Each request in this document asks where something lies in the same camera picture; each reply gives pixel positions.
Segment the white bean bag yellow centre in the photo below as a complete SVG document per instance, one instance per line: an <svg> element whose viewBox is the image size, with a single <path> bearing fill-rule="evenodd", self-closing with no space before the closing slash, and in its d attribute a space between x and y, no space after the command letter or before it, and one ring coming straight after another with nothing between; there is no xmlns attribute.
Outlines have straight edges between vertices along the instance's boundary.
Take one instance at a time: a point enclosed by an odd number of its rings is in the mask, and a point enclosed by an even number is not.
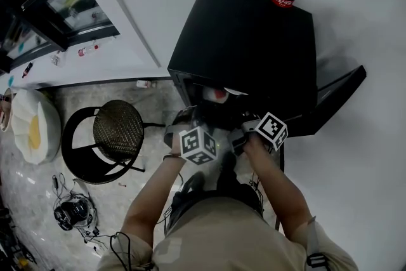
<svg viewBox="0 0 406 271"><path fill-rule="evenodd" d="M39 91L21 89L11 108L15 144L25 161L35 165L52 161L62 136L60 116L53 103Z"/></svg>

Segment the black-framed window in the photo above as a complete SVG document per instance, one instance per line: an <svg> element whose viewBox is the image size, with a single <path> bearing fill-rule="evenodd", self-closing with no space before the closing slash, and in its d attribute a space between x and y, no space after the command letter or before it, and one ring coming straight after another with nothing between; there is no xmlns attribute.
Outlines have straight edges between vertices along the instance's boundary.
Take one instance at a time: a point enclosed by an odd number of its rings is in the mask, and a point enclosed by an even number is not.
<svg viewBox="0 0 406 271"><path fill-rule="evenodd" d="M117 35L96 0L0 0L0 76L54 51Z"/></svg>

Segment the clear bottle with red label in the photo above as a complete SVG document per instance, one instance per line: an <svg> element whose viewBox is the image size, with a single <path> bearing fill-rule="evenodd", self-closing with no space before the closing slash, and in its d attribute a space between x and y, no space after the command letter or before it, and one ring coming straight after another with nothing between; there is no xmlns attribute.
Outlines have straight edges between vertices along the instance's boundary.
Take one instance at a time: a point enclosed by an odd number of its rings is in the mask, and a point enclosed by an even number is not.
<svg viewBox="0 0 406 271"><path fill-rule="evenodd" d="M98 44L93 44L93 45L91 45L91 46L87 46L87 47L84 47L84 48L79 49L78 55L79 55L80 57L84 57L84 56L87 56L87 55L90 55L90 54L94 53L94 52L97 51L99 48L100 48L100 47L99 47Z"/></svg>

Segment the red and white bowl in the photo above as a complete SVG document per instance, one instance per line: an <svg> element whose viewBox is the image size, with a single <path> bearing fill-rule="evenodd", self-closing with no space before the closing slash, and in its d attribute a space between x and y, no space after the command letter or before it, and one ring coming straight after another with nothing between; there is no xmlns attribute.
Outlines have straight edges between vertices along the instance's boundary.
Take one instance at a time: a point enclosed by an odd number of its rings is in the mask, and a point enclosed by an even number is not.
<svg viewBox="0 0 406 271"><path fill-rule="evenodd" d="M204 86L202 89L202 97L204 100L207 100L209 102L213 102L213 103L219 103L219 104L223 104L228 100L229 97L229 93L227 91L225 91L224 89L222 89L224 92L226 92L226 97L222 98L220 100L216 100L214 97L214 90L216 90L216 88L211 88L208 86Z"/></svg>

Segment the person's right black shoe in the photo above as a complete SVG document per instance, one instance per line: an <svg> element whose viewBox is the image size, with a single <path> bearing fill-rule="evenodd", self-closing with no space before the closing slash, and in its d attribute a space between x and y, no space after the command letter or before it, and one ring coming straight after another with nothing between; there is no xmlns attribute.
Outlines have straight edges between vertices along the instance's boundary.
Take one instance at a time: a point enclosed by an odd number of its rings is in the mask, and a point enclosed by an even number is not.
<svg viewBox="0 0 406 271"><path fill-rule="evenodd" d="M236 163L236 156L231 151L226 152L221 162L218 181L230 181L236 179Z"/></svg>

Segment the black cabinet with glass door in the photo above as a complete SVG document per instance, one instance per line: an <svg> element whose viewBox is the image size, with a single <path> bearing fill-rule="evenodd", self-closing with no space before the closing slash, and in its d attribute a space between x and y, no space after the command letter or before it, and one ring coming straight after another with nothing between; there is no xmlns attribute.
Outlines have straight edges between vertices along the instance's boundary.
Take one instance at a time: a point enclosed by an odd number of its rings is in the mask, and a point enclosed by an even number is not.
<svg viewBox="0 0 406 271"><path fill-rule="evenodd" d="M319 86L311 13L272 0L195 0L168 71L185 105L203 106L217 128L234 129L243 112L269 112L290 137L314 135L367 75L357 67ZM247 95L213 103L204 86Z"/></svg>

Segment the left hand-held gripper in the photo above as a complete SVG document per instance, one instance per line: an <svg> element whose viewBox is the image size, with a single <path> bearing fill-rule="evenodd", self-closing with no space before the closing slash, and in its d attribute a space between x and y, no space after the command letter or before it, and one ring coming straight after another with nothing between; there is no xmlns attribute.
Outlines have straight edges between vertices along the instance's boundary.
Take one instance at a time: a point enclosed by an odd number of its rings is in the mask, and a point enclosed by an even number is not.
<svg viewBox="0 0 406 271"><path fill-rule="evenodd" d="M174 135L179 136L182 159L201 165L218 158L217 141L201 126L191 128L186 124L170 125L164 133L164 143L171 146Z"/></svg>

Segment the round wooden side table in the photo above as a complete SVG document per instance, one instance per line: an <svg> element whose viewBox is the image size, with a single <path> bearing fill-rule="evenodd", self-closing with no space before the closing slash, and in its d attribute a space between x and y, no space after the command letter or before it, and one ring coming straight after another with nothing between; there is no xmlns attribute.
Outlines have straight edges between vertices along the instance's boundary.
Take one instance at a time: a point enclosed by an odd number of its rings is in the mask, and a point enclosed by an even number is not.
<svg viewBox="0 0 406 271"><path fill-rule="evenodd" d="M12 99L13 92L7 88L0 101L0 130L7 131L12 116Z"/></svg>

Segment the person's right forearm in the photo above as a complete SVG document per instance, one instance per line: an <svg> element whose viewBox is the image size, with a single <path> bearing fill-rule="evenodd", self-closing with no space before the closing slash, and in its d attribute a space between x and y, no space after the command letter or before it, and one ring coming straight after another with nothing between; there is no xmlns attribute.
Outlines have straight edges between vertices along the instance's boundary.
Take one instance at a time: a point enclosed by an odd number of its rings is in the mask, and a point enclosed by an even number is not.
<svg viewBox="0 0 406 271"><path fill-rule="evenodd" d="M258 135L250 135L244 152L262 183L285 236L293 240L295 231L312 219L302 192L276 165Z"/></svg>

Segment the person's left hand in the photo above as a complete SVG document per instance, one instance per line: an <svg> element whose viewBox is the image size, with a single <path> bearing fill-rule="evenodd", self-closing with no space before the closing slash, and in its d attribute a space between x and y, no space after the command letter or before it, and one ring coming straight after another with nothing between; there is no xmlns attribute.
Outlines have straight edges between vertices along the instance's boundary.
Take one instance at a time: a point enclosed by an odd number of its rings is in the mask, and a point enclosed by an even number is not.
<svg viewBox="0 0 406 271"><path fill-rule="evenodd" d="M200 112L198 106L189 106L179 111L172 126L180 131L189 131L201 125Z"/></svg>

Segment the black headset device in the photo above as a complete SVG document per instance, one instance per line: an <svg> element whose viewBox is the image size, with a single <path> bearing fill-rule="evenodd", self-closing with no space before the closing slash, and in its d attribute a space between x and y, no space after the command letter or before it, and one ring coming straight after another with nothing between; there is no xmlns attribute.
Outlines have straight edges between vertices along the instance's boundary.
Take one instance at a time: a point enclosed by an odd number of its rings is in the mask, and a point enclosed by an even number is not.
<svg viewBox="0 0 406 271"><path fill-rule="evenodd" d="M92 232L97 223L95 207L87 198L63 201L54 209L54 217L64 231L76 228Z"/></svg>

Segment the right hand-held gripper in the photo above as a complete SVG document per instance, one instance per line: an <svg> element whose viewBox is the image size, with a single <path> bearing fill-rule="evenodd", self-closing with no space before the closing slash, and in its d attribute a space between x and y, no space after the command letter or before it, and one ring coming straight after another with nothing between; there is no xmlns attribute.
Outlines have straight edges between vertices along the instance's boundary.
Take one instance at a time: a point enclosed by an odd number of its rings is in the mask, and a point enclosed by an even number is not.
<svg viewBox="0 0 406 271"><path fill-rule="evenodd" d="M269 152L277 152L288 136L287 125L273 114L268 112L260 119L257 115L246 112L242 121L228 134L228 142L234 154L243 153L243 147L251 133L257 133L265 140Z"/></svg>

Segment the person's left forearm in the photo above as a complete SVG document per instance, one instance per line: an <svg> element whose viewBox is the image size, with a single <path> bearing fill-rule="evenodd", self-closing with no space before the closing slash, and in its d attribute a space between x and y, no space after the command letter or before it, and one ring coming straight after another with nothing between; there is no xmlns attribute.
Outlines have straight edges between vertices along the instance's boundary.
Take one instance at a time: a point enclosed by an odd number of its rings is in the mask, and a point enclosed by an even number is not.
<svg viewBox="0 0 406 271"><path fill-rule="evenodd" d="M172 149L170 153L180 154L180 150ZM162 160L131 203L121 228L122 232L137 236L149 246L153 246L155 226L184 164L180 159Z"/></svg>

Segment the crumpled clear plastic bottle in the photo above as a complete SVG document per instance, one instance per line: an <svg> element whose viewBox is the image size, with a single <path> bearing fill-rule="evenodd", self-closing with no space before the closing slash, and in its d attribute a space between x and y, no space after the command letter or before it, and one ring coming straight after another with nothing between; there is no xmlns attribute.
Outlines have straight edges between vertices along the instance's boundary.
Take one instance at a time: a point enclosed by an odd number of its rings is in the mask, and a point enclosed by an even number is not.
<svg viewBox="0 0 406 271"><path fill-rule="evenodd" d="M56 51L54 54L50 56L51 62L53 65L57 67L62 67L65 59L64 59L64 52Z"/></svg>

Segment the black round wicker chair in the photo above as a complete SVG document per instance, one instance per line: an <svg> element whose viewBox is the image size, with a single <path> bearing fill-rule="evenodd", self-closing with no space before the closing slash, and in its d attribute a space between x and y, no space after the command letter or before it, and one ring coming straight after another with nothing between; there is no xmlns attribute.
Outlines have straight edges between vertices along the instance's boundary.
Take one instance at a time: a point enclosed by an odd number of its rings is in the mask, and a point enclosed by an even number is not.
<svg viewBox="0 0 406 271"><path fill-rule="evenodd" d="M84 120L94 118L94 144L73 147L74 133ZM67 121L62 135L61 150L68 170L80 181L93 185L113 182L134 166L140 153L145 128L165 125L143 122L135 107L124 100L112 100L101 107L85 107Z"/></svg>

